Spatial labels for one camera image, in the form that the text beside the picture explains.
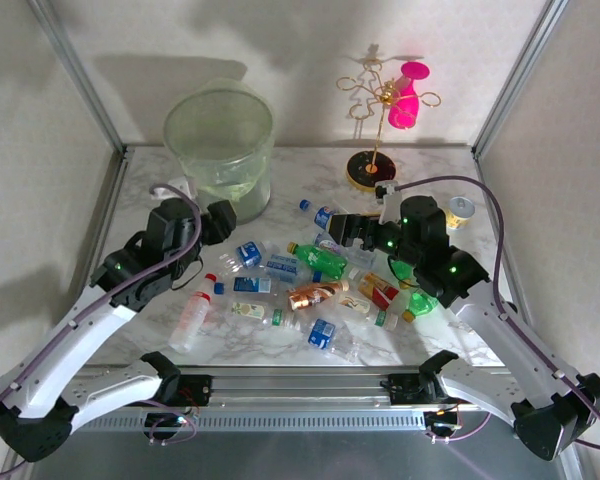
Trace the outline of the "Pepsi label bottle blue cap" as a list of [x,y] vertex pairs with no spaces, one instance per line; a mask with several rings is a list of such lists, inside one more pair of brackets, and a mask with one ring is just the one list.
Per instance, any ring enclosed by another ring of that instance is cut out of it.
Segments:
[[326,230],[330,219],[337,213],[333,208],[322,205],[316,206],[313,202],[302,199],[299,203],[301,212],[311,219],[311,221],[319,228]]

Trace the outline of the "green Sprite bottle yellow cap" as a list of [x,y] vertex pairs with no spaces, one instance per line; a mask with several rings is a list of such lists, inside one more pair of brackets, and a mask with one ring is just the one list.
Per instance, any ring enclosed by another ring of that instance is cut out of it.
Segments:
[[287,252],[314,271],[318,271],[336,280],[342,278],[344,270],[348,265],[348,260],[343,256],[315,245],[299,245],[295,242],[289,242]]

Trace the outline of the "blue label bottle white cap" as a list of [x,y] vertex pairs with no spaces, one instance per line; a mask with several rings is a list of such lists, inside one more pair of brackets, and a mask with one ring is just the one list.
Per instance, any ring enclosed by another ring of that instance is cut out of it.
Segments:
[[245,270],[258,267],[269,254],[279,251],[271,241],[250,240],[231,248],[222,254],[217,263],[219,274],[223,277],[233,276]]

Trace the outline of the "red yellow label bottle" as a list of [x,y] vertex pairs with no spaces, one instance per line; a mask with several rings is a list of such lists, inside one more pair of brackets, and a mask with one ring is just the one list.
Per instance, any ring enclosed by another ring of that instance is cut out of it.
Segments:
[[382,310],[388,309],[400,293],[398,288],[371,271],[353,269],[348,279],[356,285],[359,293]]

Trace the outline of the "soda water bottle blue cap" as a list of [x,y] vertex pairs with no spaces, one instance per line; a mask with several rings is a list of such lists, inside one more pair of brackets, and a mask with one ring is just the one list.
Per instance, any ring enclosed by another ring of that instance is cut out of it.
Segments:
[[270,277],[293,286],[323,280],[321,272],[312,270],[306,263],[287,255],[271,254],[264,263],[264,270]]

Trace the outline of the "copper coloured bottle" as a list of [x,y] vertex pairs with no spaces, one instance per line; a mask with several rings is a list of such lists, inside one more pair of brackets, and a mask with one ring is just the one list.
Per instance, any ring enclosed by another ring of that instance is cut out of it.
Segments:
[[292,311],[303,310],[348,290],[349,282],[346,280],[310,283],[287,292],[289,307]]

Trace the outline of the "plain green bottle yellow cap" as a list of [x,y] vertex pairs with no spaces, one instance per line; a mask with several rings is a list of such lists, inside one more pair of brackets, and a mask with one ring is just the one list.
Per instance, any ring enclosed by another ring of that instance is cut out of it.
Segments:
[[392,257],[389,257],[387,262],[400,288],[400,297],[396,297],[394,302],[397,308],[402,310],[402,319],[412,323],[416,318],[431,313],[438,305],[438,300],[421,288],[413,273],[413,267]]

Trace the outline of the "green leaf label bottle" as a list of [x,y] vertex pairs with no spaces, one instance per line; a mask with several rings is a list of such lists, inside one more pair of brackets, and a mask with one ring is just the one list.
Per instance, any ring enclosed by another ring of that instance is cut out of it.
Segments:
[[250,320],[268,327],[300,331],[295,313],[279,304],[256,301],[229,301],[224,313],[230,318]]

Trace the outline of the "white bottle red cap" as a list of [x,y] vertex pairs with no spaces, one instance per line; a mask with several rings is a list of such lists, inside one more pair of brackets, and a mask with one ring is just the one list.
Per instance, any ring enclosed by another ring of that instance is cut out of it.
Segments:
[[184,354],[192,349],[197,332],[210,311],[216,282],[217,276],[207,273],[189,297],[168,342],[176,352]]

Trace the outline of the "crushed blue label bottle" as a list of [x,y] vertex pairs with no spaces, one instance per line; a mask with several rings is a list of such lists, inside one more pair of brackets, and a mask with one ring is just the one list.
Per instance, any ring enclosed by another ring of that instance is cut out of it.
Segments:
[[359,341],[344,323],[316,318],[303,321],[299,329],[312,348],[349,363],[357,360]]

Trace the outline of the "clear bin with green liner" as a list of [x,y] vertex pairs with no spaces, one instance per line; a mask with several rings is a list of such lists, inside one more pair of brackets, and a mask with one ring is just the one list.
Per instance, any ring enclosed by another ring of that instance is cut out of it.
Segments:
[[163,123],[163,142],[203,201],[231,202],[240,224],[259,217],[271,196],[274,115],[246,84],[213,79],[184,97]]

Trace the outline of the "red white label clear bottle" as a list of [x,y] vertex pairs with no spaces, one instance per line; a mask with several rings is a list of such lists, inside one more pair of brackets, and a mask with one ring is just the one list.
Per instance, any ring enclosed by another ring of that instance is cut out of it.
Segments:
[[314,246],[346,258],[350,264],[360,268],[371,269],[374,266],[376,259],[374,252],[363,250],[357,245],[351,247],[339,245],[326,232],[312,234],[311,243]]

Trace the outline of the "yellow tin can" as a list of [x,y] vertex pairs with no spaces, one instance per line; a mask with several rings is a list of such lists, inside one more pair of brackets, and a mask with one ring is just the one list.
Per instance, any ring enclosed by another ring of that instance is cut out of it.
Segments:
[[474,203],[466,197],[453,197],[449,201],[446,224],[449,229],[464,228],[475,214]]

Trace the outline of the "pink wine glass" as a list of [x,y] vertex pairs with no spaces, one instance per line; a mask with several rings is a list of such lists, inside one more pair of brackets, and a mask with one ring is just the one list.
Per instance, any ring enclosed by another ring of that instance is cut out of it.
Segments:
[[401,76],[394,82],[398,100],[389,109],[389,124],[399,130],[413,128],[417,121],[420,100],[415,91],[415,82],[426,79],[429,68],[421,62],[410,61],[401,66]]

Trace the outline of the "aluminium table side rail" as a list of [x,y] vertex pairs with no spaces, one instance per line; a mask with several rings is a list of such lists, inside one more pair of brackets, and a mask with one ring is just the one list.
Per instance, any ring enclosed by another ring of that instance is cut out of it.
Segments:
[[82,289],[88,284],[90,275],[95,269],[96,261],[100,258],[111,223],[111,212],[114,209],[121,182],[128,168],[128,150],[127,146],[123,146],[121,150],[115,150],[112,153],[102,182],[99,185],[94,209],[78,251],[78,261],[69,287],[69,307],[74,305]]

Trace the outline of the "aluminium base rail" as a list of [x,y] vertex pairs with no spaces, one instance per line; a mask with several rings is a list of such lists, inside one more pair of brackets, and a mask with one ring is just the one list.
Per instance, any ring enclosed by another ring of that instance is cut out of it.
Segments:
[[253,402],[288,403],[325,400],[354,404],[378,400],[394,405],[467,402],[471,395],[483,399],[512,399],[520,393],[506,369],[481,368],[464,361],[445,367],[449,389],[427,387],[415,366],[201,366],[182,367],[169,405],[218,407]]

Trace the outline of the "aluminium corner post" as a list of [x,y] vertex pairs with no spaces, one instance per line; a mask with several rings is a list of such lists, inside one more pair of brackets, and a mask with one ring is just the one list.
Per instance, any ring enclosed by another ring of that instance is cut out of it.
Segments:
[[49,0],[25,1],[106,140],[115,152],[123,154],[126,151],[126,144],[121,140],[103,102],[84,70],[53,5]]
[[545,1],[538,19],[472,146],[472,154],[477,163],[485,156],[495,140],[569,3],[570,0]]

